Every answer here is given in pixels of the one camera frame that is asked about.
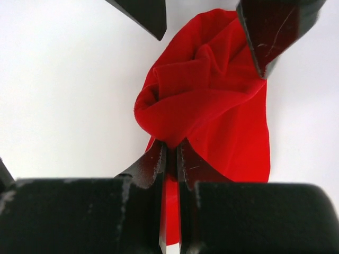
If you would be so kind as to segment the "red t shirt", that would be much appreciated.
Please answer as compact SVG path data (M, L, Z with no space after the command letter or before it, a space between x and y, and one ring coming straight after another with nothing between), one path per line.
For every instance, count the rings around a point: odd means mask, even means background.
M266 183L266 88L238 14L218 8L198 14L173 37L150 68L134 115L152 140L175 148L188 139L228 179Z

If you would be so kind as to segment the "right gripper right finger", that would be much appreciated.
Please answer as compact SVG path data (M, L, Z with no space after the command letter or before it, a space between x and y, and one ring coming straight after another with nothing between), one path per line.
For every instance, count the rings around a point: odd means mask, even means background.
M332 202L309 184L232 182L177 148L181 253L338 253Z

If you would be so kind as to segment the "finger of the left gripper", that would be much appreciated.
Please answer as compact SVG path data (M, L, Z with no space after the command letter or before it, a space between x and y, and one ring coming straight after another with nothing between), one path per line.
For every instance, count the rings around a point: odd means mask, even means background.
M317 22L323 0L242 0L236 11L258 75L267 79L278 58Z
M106 0L161 41L167 30L166 0Z

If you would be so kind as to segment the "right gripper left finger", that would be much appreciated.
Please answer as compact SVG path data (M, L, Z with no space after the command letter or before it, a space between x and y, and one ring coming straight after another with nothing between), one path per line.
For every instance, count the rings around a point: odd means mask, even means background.
M21 179L1 193L1 253L165 253L167 147L113 178Z

